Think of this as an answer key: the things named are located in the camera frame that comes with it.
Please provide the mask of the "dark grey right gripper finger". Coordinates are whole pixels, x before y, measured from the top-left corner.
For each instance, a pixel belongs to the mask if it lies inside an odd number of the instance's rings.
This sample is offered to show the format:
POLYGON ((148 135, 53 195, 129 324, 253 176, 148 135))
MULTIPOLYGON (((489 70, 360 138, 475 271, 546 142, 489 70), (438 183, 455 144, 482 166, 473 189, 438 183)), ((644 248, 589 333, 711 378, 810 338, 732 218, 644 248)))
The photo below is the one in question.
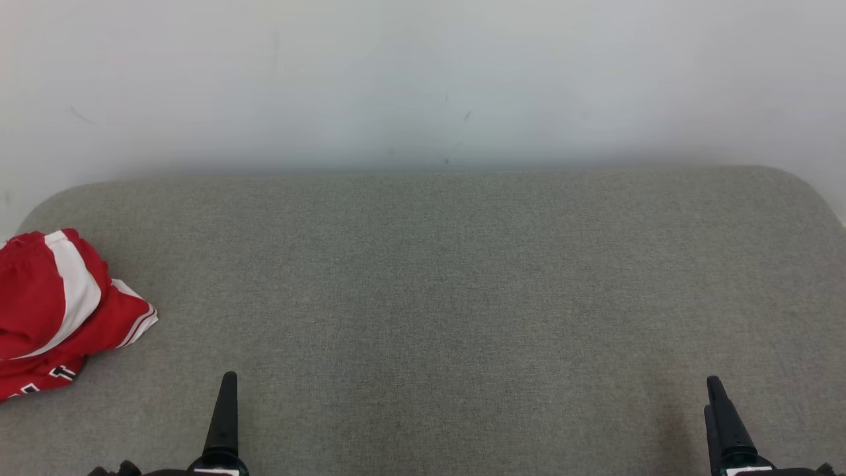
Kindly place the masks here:
POLYGON ((717 434, 716 419, 711 405, 704 407, 704 418, 706 423, 708 461, 710 474, 722 475, 721 468, 721 444, 717 434))
POLYGON ((711 405, 716 419, 721 449, 751 447, 758 453, 719 377, 709 376, 707 378, 707 395, 708 405, 711 405))

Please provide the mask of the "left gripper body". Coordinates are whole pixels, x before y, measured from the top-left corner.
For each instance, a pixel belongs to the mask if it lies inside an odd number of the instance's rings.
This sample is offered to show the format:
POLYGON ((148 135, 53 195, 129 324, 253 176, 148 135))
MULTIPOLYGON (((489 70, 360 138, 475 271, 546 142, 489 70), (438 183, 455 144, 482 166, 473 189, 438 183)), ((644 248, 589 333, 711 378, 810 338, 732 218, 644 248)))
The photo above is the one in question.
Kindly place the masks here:
POLYGON ((242 459, 230 451, 205 452, 187 468, 188 475, 247 476, 250 470, 242 459))

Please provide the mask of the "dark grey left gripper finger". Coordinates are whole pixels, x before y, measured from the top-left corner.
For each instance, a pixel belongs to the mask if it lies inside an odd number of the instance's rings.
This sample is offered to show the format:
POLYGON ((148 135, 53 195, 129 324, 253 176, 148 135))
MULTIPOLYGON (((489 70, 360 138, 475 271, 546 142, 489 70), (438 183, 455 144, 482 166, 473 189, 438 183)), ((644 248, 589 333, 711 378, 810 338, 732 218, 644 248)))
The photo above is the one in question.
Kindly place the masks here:
POLYGON ((217 453, 238 457, 238 422, 238 376, 237 373, 229 371, 221 377, 208 436, 203 447, 203 457, 217 453))

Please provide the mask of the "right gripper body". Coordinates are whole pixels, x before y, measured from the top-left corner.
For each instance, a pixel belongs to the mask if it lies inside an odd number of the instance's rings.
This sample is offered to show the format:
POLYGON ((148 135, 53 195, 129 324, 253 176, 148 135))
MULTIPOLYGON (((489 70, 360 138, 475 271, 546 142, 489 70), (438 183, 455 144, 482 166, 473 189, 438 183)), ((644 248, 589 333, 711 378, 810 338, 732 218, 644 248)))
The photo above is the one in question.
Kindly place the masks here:
POLYGON ((711 452, 712 475, 737 475, 743 472, 769 472, 777 467, 751 447, 719 447, 711 452))

